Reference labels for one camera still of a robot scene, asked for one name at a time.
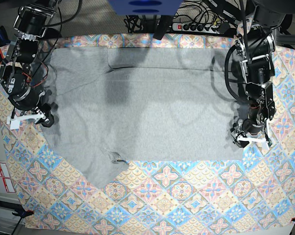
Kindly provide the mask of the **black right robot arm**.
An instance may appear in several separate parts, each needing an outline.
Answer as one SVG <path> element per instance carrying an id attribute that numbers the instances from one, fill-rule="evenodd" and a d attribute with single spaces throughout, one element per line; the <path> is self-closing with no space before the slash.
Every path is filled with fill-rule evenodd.
<path id="1" fill-rule="evenodd" d="M 18 32 L 16 39 L 10 42 L 6 56 L 0 55 L 0 85 L 13 105 L 12 114 L 7 118 L 12 130 L 28 119 L 43 127 L 54 124 L 51 107 L 43 102 L 44 88 L 32 84 L 31 63 L 38 56 L 39 40 L 45 36 L 59 3 L 58 0 L 36 0 L 21 6 L 14 23 Z"/>

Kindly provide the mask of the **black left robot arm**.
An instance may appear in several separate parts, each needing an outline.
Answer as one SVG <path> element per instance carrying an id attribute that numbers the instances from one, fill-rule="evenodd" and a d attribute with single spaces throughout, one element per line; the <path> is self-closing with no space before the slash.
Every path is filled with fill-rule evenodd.
<path id="1" fill-rule="evenodd" d="M 269 150 L 272 145 L 269 122 L 276 113 L 271 82 L 275 75 L 272 54 L 276 48 L 272 33 L 281 26 L 286 13 L 272 9 L 265 0 L 255 0 L 253 4 L 254 12 L 249 20 L 244 3 L 240 1 L 243 33 L 238 34 L 235 44 L 226 54 L 224 80 L 231 96 L 246 108 L 246 117 L 239 118 L 230 130 L 233 142 L 240 148 L 254 142 Z M 244 96 L 236 94 L 230 86 L 229 61 L 234 52 L 239 56 Z"/>

